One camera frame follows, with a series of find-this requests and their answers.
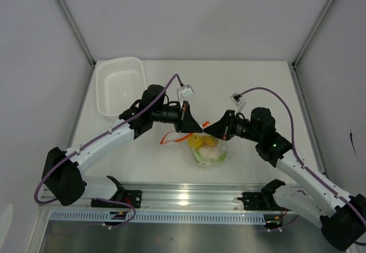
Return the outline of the green orange mango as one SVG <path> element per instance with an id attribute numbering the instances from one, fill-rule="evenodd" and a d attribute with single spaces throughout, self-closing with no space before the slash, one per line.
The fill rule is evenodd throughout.
<path id="1" fill-rule="evenodd" d="M 203 136 L 202 144 L 207 147 L 216 147 L 216 145 L 218 144 L 218 139 L 213 136 Z"/>

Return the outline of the yellow orange round fruit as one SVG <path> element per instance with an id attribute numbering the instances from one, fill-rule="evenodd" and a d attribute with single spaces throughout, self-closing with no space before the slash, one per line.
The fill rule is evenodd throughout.
<path id="1" fill-rule="evenodd" d="M 187 138 L 187 142 L 191 148 L 199 149 L 202 146 L 202 136 L 193 134 Z"/>

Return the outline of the clear zip bag orange zipper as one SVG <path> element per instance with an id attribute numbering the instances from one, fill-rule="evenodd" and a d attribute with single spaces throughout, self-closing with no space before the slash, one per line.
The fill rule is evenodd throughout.
<path id="1" fill-rule="evenodd" d="M 160 145 L 181 147 L 189 152 L 196 163 L 203 167 L 211 167 L 224 162 L 230 153 L 228 143 L 205 133 L 180 134 L 170 131 L 165 134 Z"/>

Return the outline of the white cauliflower with green leaves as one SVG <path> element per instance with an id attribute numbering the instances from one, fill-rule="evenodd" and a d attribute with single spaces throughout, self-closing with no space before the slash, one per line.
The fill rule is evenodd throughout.
<path id="1" fill-rule="evenodd" d="M 199 164 L 211 166 L 223 162 L 228 151 L 220 147 L 201 146 L 199 149 L 193 149 L 193 154 Z"/>

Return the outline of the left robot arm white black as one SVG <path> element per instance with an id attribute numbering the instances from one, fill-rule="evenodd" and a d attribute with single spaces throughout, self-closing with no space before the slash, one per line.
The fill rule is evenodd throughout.
<path id="1" fill-rule="evenodd" d="M 190 85 L 177 89 L 177 101 L 169 101 L 166 89 L 150 85 L 130 108 L 119 115 L 108 129 L 84 145 L 47 154 L 41 183 L 63 206 L 90 198 L 92 207 L 118 207 L 127 204 L 124 186 L 113 176 L 87 177 L 85 173 L 116 147 L 123 146 L 152 129 L 154 122 L 172 124 L 178 133 L 201 133 L 202 126 L 193 118 L 187 97 Z"/>

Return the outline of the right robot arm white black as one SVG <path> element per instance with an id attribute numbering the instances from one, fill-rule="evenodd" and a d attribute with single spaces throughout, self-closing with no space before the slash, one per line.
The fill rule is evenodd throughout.
<path id="1" fill-rule="evenodd" d="M 222 141 L 234 136 L 256 143 L 258 155 L 285 173 L 299 186 L 291 188 L 274 179 L 261 189 L 261 202 L 267 209 L 289 209 L 318 227 L 337 250 L 345 251 L 365 234 L 365 196 L 351 195 L 323 174 L 311 169 L 295 147 L 276 131 L 276 121 L 268 108 L 255 108 L 250 119 L 227 110 L 204 132 Z"/>

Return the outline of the white perforated plastic basket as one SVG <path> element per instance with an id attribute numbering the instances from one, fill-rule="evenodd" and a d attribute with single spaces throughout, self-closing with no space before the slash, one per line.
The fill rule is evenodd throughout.
<path id="1" fill-rule="evenodd" d="M 119 116 L 147 89 L 142 62 L 136 57 L 98 62 L 95 79 L 97 109 L 106 117 Z"/>

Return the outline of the aluminium mounting rail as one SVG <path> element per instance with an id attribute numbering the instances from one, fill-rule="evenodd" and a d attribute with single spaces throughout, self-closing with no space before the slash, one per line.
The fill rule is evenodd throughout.
<path id="1" fill-rule="evenodd" d="M 234 212 L 243 211 L 236 198 L 243 192 L 262 192 L 262 185 L 208 184 L 138 184 L 120 183 L 107 177 L 84 178 L 84 186 L 66 191 L 67 205 L 91 207 L 92 199 L 121 204 L 109 200 L 117 191 L 141 190 L 139 211 L 155 212 Z"/>

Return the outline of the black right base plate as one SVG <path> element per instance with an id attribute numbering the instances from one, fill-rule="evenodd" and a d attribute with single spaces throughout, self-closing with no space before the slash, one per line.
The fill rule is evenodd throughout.
<path id="1" fill-rule="evenodd" d="M 243 192 L 241 196 L 236 198 L 242 202 L 246 211 L 284 211 L 288 209 L 278 205 L 272 195 L 266 195 L 262 192 Z"/>

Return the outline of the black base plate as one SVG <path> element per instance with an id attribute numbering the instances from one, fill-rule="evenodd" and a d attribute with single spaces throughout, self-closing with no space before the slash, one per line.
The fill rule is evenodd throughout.
<path id="1" fill-rule="evenodd" d="M 109 200 L 130 204 L 134 208 L 141 207 L 142 191 L 141 190 L 124 190 L 117 191 Z M 108 203 L 100 199 L 92 199 L 91 207 L 94 208 L 126 208 L 125 205 L 116 203 Z"/>
<path id="2" fill-rule="evenodd" d="M 242 202 L 246 211 L 284 211 L 288 209 L 278 205 L 272 195 L 266 195 L 262 192 L 243 192 L 241 196 L 236 198 Z"/>

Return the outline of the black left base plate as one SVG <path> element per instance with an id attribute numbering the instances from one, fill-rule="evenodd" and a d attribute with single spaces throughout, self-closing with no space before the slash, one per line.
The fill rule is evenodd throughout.
<path id="1" fill-rule="evenodd" d="M 130 204 L 134 208 L 141 207 L 142 191 L 141 190 L 124 190 L 117 191 L 109 200 Z M 100 199 L 92 199 L 91 207 L 94 208 L 126 208 L 125 205 L 116 203 L 108 203 Z"/>

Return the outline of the right aluminium frame post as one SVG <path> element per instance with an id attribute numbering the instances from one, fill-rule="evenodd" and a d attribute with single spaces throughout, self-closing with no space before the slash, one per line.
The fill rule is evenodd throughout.
<path id="1" fill-rule="evenodd" d="M 292 61 L 291 65 L 294 70 L 297 70 L 301 61 L 303 60 L 306 53 L 309 51 L 310 47 L 312 46 L 313 42 L 317 38 L 319 32 L 321 32 L 323 26 L 325 25 L 326 21 L 328 20 L 331 12 L 335 8 L 338 0 L 326 0 L 325 4 L 322 6 L 318 16 L 316 17 L 310 31 L 308 32 L 307 36 L 305 37 L 304 42 L 301 44 L 299 51 L 297 52 L 294 60 Z"/>

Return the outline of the aluminium frame post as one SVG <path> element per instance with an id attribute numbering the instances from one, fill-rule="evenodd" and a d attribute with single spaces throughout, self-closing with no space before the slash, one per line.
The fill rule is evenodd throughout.
<path id="1" fill-rule="evenodd" d="M 326 21 L 328 20 L 331 12 L 335 8 L 338 0 L 326 0 L 325 4 L 322 6 L 318 16 L 316 17 L 310 31 L 308 32 L 307 36 L 305 37 L 304 42 L 301 44 L 299 51 L 297 52 L 294 60 L 292 61 L 291 65 L 294 70 L 297 70 L 301 61 L 303 60 L 306 53 L 309 51 L 310 47 L 312 46 L 313 42 L 317 38 L 319 32 L 321 32 L 323 26 L 325 25 Z"/>
<path id="2" fill-rule="evenodd" d="M 67 5 L 66 0 L 54 0 L 55 4 L 57 5 L 59 11 L 61 12 L 66 24 L 68 25 L 71 34 L 74 37 L 74 40 L 76 41 L 77 45 L 80 47 L 84 57 L 86 58 L 86 61 L 93 69 L 96 62 L 95 59 L 92 56 L 92 53 Z"/>

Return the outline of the left aluminium frame post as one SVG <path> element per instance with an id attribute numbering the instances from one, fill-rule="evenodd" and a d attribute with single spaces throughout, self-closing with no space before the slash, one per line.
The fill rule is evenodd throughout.
<path id="1" fill-rule="evenodd" d="M 61 12 L 66 24 L 68 25 L 71 34 L 74 37 L 74 40 L 76 41 L 77 45 L 80 47 L 84 57 L 86 58 L 86 61 L 93 69 L 96 62 L 95 59 L 92 56 L 92 53 L 67 5 L 66 0 L 54 0 L 55 4 L 57 5 L 59 11 Z"/>

